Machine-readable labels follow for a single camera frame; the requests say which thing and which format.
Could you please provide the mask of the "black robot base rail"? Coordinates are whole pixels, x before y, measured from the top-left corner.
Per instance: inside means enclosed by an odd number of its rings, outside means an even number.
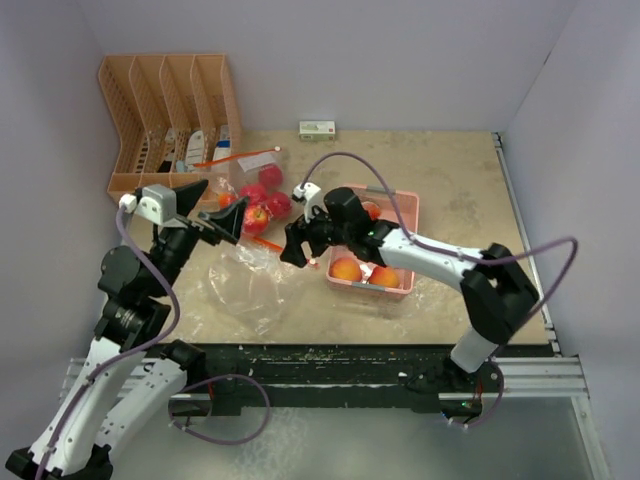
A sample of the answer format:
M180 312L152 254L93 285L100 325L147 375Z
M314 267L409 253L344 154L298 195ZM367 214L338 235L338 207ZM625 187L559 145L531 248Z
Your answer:
M501 395L504 376L484 362L475 373L449 360L446 345L430 344L203 344L206 354L197 386L176 394L171 408L182 414L208 409L237 416L245 408L408 409L475 418L484 401Z

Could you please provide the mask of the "clear orange-zipper bag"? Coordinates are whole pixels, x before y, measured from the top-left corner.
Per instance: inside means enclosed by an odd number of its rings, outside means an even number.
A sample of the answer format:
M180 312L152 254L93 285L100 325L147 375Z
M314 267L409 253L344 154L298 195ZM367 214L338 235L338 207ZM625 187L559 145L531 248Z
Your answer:
M277 245L243 240L225 245L208 268L210 296L225 313L264 336L281 323L318 273L280 259Z
M219 147L212 160L195 163L192 169L214 177L211 188L220 208L249 199L242 232L259 237L292 214L292 200L284 192L286 158L287 152L280 146L235 155Z

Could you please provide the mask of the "yellow red pear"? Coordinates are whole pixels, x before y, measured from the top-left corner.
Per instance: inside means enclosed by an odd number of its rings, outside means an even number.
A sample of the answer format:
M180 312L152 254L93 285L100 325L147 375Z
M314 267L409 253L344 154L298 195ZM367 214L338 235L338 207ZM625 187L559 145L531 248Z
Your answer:
M220 209L227 208L237 200L237 196L232 193L219 193L217 195L217 202Z

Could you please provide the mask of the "red apple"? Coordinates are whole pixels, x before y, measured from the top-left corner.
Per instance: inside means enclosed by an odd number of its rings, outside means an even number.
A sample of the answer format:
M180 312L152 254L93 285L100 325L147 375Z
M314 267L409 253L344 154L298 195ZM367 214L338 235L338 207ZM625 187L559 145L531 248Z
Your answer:
M258 180L265 189L277 190L283 183L283 172L277 164L267 164L260 169Z
M249 206L245 213L242 225L242 233L255 237L262 235L270 223L270 213L260 205Z

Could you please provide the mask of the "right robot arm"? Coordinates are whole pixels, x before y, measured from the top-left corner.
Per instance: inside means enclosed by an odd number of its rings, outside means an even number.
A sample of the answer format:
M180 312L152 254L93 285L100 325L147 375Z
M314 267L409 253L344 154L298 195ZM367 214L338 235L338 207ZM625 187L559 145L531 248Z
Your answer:
M330 247L344 247L365 263L414 272L458 291L470 327L449 354L446 383L467 391L480 379L480 367L526 323L539 294L510 251L456 247L410 232L399 222L371 219L349 187L328 193L313 183L294 187L303 213L285 228L280 258L304 267L308 246L314 258Z

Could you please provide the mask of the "clear orange-zipper top bag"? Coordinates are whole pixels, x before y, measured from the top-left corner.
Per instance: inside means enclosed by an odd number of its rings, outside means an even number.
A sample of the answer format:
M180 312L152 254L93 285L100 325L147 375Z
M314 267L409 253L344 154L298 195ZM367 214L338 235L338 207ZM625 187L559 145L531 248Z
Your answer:
M286 158L287 152L280 146L235 155L219 147L212 160L195 163L192 169L214 177L211 188L220 208L249 199L242 232L259 237L292 214L292 200L284 192Z

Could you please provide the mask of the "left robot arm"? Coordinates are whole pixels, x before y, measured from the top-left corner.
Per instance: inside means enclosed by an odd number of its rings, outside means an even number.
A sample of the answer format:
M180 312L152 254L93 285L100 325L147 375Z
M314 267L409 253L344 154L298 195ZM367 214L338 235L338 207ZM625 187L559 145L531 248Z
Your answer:
M238 243L249 200L189 215L209 183L141 187L119 201L121 245L101 262L105 293L100 319L80 374L46 430L13 451L5 467L20 479L108 479L124 444L169 398L194 392L206 378L206 354L181 340L164 347L125 397L122 386L147 351L181 317L173 285L198 242Z

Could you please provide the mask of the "dark red round fruit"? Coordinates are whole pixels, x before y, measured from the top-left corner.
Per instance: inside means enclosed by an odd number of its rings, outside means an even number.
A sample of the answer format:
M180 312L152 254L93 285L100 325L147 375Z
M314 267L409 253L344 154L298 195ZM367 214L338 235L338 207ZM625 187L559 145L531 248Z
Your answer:
M268 192L266 188L259 183L249 184L239 190L238 196L240 198L247 197L250 205L260 205L267 200Z

